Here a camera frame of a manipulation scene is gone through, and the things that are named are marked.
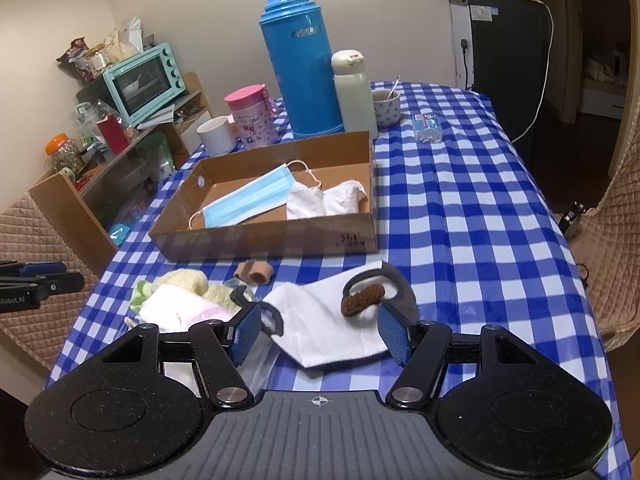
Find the pink hello kitty cup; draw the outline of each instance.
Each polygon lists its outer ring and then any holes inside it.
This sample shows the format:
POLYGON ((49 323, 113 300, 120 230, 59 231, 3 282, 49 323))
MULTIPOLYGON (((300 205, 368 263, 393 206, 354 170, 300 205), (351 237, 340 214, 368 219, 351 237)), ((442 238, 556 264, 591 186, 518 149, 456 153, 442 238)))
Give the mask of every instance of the pink hello kitty cup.
POLYGON ((278 107, 269 97, 266 85, 245 86, 226 96, 225 103, 236 120, 246 149, 268 146, 278 140, 273 124, 278 107))

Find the crosshair symbol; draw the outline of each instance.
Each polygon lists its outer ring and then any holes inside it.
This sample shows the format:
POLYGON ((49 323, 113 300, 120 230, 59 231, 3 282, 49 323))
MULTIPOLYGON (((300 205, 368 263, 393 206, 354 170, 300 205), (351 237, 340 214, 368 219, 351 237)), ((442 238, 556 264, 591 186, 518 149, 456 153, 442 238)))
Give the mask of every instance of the crosshair symbol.
POLYGON ((326 403, 331 401, 326 397, 323 397, 322 395, 318 395, 317 397, 311 399, 309 402, 314 403, 318 408, 320 408, 321 406, 324 406, 326 403))

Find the blue thermos flask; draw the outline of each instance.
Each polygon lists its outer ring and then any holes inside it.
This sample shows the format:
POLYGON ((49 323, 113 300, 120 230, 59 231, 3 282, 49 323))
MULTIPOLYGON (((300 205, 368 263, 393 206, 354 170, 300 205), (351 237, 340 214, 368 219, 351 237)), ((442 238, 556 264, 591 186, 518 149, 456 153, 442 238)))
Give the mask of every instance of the blue thermos flask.
POLYGON ((295 139, 343 132, 320 7, 268 0, 260 27, 295 139))

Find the refrigerator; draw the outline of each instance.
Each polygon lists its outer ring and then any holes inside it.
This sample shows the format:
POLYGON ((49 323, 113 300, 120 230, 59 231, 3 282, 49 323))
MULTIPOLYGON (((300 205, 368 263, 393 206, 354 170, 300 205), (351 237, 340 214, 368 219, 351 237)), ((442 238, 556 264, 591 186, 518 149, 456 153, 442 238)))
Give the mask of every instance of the refrigerator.
POLYGON ((456 86, 484 94, 525 165, 546 83, 552 18, 538 0, 449 0, 456 86))

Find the metal screw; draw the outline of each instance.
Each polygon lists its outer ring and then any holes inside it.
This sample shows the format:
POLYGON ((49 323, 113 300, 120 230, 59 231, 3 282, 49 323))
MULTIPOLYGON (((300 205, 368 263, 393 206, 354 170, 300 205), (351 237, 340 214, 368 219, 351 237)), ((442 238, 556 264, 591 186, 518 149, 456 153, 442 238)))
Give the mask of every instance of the metal screw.
POLYGON ((422 392, 418 388, 403 386, 396 388, 391 396, 398 402, 418 402, 422 398, 422 392))
POLYGON ((235 402, 242 402, 248 396, 249 394, 244 388, 238 388, 237 386, 222 388, 216 394, 216 397, 219 400, 222 400, 222 402, 229 402, 230 404, 233 404, 235 402))

